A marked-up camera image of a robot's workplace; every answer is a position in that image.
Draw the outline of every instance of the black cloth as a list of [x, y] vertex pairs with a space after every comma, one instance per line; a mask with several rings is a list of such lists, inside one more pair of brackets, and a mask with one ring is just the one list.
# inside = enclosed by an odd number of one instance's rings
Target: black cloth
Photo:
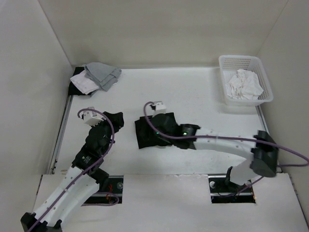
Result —
[[[75, 70], [74, 70], [74, 73], [73, 73], [73, 76], [77, 75], [77, 74], [80, 74], [82, 71], [84, 71], [84, 67], [76, 67]], [[71, 96], [71, 95], [78, 95], [78, 96], [81, 96], [81, 95], [91, 95], [93, 92], [90, 92], [88, 94], [84, 94], [82, 93], [81, 91], [78, 90], [78, 88], [72, 83], [72, 81], [70, 81], [70, 84], [69, 84], [69, 91], [68, 91], [68, 95]]]

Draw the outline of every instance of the wall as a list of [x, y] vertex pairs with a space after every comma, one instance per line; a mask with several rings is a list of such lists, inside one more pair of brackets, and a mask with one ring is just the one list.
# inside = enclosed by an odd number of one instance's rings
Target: wall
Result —
[[39, 0], [71, 64], [217, 66], [256, 55], [287, 0]]
[[0, 3], [0, 225], [22, 231], [55, 143], [72, 69], [36, 0]]
[[[308, 55], [309, 1], [289, 0], [258, 56], [266, 69], [274, 101], [263, 104], [268, 128], [277, 143], [309, 157]], [[280, 153], [281, 163], [301, 163]], [[293, 178], [307, 219], [309, 218], [309, 168], [287, 168]]]

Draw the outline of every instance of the gray cloth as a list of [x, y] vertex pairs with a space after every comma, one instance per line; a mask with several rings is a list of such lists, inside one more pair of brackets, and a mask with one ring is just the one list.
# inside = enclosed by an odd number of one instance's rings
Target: gray cloth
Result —
[[104, 91], [108, 91], [118, 82], [121, 74], [121, 69], [98, 62], [87, 64], [84, 68], [87, 71], [85, 77], [94, 81]]

